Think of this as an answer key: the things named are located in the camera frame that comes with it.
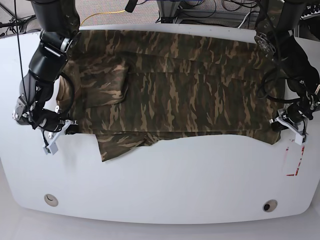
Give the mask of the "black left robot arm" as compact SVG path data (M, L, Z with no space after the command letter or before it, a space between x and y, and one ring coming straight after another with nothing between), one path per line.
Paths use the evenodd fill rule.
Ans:
M254 40L266 58L275 67L262 78L257 89L260 99L285 104L270 120L274 131L289 129L295 133L295 142L306 142L307 121L320 109L320 75L303 48L297 43L294 30L306 8L305 0L258 0L259 15L255 23ZM281 99L270 95L266 85L274 86L286 75L289 89L297 94L295 99Z

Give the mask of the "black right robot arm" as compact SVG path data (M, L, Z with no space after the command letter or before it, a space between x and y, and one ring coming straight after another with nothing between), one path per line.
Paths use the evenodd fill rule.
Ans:
M75 86L63 69L81 36L80 17L73 0L33 0L31 5L41 26L40 42L27 74L21 76L13 119L19 125L48 132L48 136L43 137L43 150L54 155L58 151L58 137L66 135L70 126L77 125L68 117L75 99ZM68 83L70 102L65 108L45 109L59 77Z

